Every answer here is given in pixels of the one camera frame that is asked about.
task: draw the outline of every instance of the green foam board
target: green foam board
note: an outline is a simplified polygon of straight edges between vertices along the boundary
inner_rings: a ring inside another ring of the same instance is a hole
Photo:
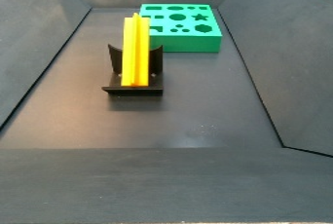
[[[151,19],[151,49],[218,53],[222,34],[210,5],[143,4],[140,16]]]

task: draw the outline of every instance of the black holder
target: black holder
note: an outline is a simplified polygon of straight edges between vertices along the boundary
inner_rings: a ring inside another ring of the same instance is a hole
[[[108,45],[114,68],[111,82],[103,91],[114,95],[162,95],[163,94],[163,46],[150,51],[150,78],[147,87],[123,87],[120,85],[122,50]]]

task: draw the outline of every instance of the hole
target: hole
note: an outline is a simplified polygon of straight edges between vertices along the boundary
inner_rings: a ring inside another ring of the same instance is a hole
[[[170,15],[170,19],[172,19],[172,20],[184,20],[186,16],[182,15],[182,14],[174,14],[174,15]]]
[[[183,7],[179,7],[179,6],[171,6],[171,7],[167,7],[168,10],[183,10]]]
[[[200,25],[196,25],[196,26],[195,26],[195,30],[196,30],[198,32],[202,32],[202,33],[208,33],[208,32],[211,32],[214,29],[212,29],[208,25],[200,24]]]
[[[160,6],[148,6],[146,7],[146,10],[160,10],[162,7]]]
[[[162,26],[159,26],[159,25],[156,25],[156,26],[151,26],[151,29],[152,30],[156,30],[158,32],[163,32],[163,27]]]
[[[207,20],[207,17],[203,16],[202,14],[198,14],[196,16],[192,16],[194,20]]]

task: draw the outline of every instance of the black stand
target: black stand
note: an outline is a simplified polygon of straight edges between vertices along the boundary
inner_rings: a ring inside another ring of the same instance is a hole
[[[110,57],[114,73],[108,87],[101,89],[114,95],[162,95],[163,94],[163,46],[150,51],[150,81],[148,87],[123,87],[120,85],[122,50],[111,45]]]

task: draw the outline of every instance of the circular hole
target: circular hole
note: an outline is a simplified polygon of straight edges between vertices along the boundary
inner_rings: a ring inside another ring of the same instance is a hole
[[[174,14],[174,15],[170,15],[170,19],[172,19],[172,20],[184,20],[186,16],[182,15],[182,14]]]
[[[179,7],[179,6],[171,6],[171,7],[167,7],[168,10],[183,10],[183,7]]]

